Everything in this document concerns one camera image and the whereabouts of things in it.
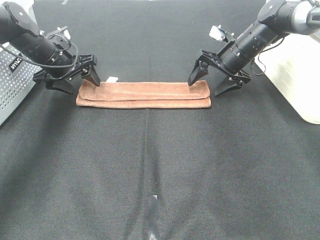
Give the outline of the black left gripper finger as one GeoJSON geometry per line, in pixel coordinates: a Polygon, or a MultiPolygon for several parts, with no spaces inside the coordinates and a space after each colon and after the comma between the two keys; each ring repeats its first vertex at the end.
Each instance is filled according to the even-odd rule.
{"type": "Polygon", "coordinates": [[[69,95],[72,95],[74,93],[73,86],[64,79],[45,80],[45,87],[48,90],[60,91],[69,95]]]}
{"type": "Polygon", "coordinates": [[[89,81],[95,86],[99,87],[101,84],[101,80],[95,70],[94,65],[86,66],[82,69],[81,78],[83,80],[89,81]]]}

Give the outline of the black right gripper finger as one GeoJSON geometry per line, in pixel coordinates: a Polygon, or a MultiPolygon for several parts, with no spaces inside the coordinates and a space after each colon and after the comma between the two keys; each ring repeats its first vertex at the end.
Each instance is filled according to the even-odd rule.
{"type": "Polygon", "coordinates": [[[241,89],[242,86],[242,82],[236,81],[231,77],[226,77],[217,87],[214,88],[213,94],[217,97],[226,92],[241,89]]]}
{"type": "Polygon", "coordinates": [[[195,84],[198,80],[200,80],[202,77],[209,74],[208,70],[208,64],[202,60],[196,60],[193,70],[188,78],[188,85],[192,86],[195,84]]]}

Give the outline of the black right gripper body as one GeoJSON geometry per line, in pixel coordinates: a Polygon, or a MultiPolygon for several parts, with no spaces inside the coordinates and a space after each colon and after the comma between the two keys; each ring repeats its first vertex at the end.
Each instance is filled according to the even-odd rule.
{"type": "Polygon", "coordinates": [[[249,73],[243,68],[252,60],[235,42],[229,42],[218,53],[201,50],[199,57],[199,77],[209,74],[209,66],[214,67],[236,82],[251,81],[249,73]]]}

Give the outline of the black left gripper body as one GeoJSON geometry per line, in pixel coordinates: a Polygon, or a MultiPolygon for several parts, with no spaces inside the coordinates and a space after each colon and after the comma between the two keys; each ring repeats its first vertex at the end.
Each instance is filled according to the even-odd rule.
{"type": "Polygon", "coordinates": [[[97,59],[93,54],[72,55],[69,51],[60,54],[54,50],[40,50],[38,47],[32,48],[32,60],[45,67],[33,75],[35,82],[44,80],[67,80],[82,74],[82,69],[97,65],[97,59]]]}

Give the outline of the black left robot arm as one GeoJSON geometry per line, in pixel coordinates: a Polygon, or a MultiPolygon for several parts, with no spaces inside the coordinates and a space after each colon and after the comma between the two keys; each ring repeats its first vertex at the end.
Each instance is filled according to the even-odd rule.
{"type": "Polygon", "coordinates": [[[77,46],[67,37],[67,29],[65,26],[44,33],[18,3],[5,1],[0,5],[0,43],[17,49],[20,54],[16,58],[41,67],[33,75],[34,82],[43,81],[48,90],[67,94],[74,92],[69,81],[77,76],[100,86],[96,57],[72,54],[71,48],[77,46]]]}

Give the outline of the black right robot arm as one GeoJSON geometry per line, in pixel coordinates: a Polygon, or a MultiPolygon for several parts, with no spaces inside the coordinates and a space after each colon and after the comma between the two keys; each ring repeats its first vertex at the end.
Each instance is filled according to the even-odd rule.
{"type": "Polygon", "coordinates": [[[311,35],[320,28],[320,2],[318,0],[268,0],[260,9],[257,19],[243,33],[235,37],[212,26],[209,35],[225,46],[218,52],[201,51],[188,78],[192,86],[209,74],[210,66],[225,74],[225,79],[215,87],[214,95],[241,89],[251,81],[244,71],[259,54],[271,49],[278,40],[290,34],[311,35]]]}

